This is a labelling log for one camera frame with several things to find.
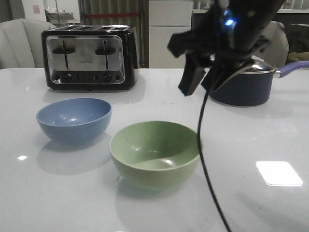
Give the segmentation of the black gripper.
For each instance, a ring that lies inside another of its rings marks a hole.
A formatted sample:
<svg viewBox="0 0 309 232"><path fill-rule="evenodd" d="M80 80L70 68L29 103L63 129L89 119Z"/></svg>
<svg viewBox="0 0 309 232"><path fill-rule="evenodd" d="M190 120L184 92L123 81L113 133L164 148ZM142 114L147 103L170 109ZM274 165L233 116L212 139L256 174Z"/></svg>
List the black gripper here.
<svg viewBox="0 0 309 232"><path fill-rule="evenodd" d="M168 50L178 58L186 53L179 90L194 93L204 78L210 56L220 58L201 85L215 92L230 79L253 65L253 53L268 41L261 37L269 24L268 4L213 4L194 29L172 34Z"/></svg>

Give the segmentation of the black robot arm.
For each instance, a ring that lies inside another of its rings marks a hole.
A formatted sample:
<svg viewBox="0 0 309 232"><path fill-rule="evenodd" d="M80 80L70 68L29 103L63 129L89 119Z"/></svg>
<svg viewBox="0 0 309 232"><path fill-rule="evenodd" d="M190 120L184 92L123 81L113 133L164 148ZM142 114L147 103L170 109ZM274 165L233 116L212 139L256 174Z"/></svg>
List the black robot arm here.
<svg viewBox="0 0 309 232"><path fill-rule="evenodd" d="M199 84L215 92L251 67L252 55L269 45L262 32L282 5L281 0L215 0L195 28L172 34L168 50L176 58L185 55L182 94L192 95Z"/></svg>

